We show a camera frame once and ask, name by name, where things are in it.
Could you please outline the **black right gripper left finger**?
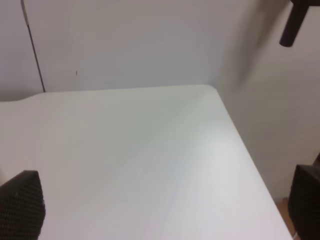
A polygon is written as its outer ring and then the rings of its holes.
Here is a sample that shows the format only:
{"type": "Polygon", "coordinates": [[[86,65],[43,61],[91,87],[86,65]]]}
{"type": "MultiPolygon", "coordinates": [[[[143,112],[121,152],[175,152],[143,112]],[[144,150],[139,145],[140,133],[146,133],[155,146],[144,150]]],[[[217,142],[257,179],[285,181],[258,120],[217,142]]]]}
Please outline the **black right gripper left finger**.
{"type": "Polygon", "coordinates": [[[38,171],[24,170],[0,186],[0,238],[37,240],[46,216],[38,171]]]}

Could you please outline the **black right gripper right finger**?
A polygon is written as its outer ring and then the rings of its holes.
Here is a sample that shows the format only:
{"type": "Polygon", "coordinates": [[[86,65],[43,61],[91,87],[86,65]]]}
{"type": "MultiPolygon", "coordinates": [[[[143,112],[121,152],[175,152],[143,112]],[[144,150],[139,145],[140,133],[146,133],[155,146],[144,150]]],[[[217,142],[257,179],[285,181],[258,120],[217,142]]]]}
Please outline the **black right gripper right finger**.
{"type": "Polygon", "coordinates": [[[288,212],[302,240],[320,238],[319,166],[296,166],[288,198],[288,212]]]}

